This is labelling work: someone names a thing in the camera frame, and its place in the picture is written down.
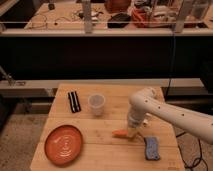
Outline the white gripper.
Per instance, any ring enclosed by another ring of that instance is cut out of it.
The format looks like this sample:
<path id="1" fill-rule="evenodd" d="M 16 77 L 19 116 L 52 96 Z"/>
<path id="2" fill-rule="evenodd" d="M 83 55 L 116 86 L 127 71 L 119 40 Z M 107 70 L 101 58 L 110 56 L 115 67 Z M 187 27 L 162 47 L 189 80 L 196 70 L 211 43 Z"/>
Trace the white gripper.
<path id="1" fill-rule="evenodd" d="M 127 137 L 133 138 L 138 133 L 141 132 L 141 124 L 143 119 L 141 117 L 137 118 L 134 115 L 127 115 Z"/>

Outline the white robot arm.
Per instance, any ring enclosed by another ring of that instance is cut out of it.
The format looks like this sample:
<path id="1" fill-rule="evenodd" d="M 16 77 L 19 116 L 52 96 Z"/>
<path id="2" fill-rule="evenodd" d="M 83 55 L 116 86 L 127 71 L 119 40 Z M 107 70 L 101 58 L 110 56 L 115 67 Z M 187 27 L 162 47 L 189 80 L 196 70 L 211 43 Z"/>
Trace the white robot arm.
<path id="1" fill-rule="evenodd" d="M 213 144 L 213 116 L 161 102 L 156 99 L 156 91 L 152 87 L 132 94 L 129 97 L 129 104 L 127 115 L 129 128 L 139 127 L 145 115 L 149 113 L 206 143 Z"/>

